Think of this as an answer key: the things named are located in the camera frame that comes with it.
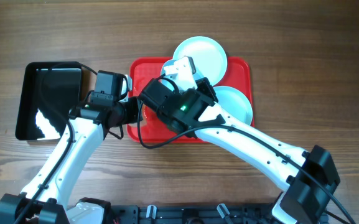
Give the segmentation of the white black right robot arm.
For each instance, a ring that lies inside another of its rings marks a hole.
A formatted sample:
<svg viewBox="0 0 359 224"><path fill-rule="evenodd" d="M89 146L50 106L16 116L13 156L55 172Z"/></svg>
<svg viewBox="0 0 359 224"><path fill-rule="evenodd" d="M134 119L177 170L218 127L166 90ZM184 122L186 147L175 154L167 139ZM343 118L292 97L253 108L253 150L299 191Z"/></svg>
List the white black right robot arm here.
<svg viewBox="0 0 359 224"><path fill-rule="evenodd" d="M167 78L153 78L138 98L177 137L222 147L268 177L282 191L271 212L278 221L317 223L333 199L340 177L328 150L306 151L241 122L218 104L207 78L186 90Z"/></svg>

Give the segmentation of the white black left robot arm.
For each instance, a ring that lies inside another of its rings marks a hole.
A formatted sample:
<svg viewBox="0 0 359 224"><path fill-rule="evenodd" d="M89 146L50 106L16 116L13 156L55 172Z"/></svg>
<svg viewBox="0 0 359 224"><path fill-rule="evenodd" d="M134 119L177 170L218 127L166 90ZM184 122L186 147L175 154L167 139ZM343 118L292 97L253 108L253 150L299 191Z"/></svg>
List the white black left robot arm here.
<svg viewBox="0 0 359 224"><path fill-rule="evenodd" d="M111 204L83 198L73 208L68 200L86 162L111 128L133 123L135 98L127 99L129 77L100 70L94 91L66 119L60 141L39 173L18 195L0 199L0 223L111 223Z"/></svg>

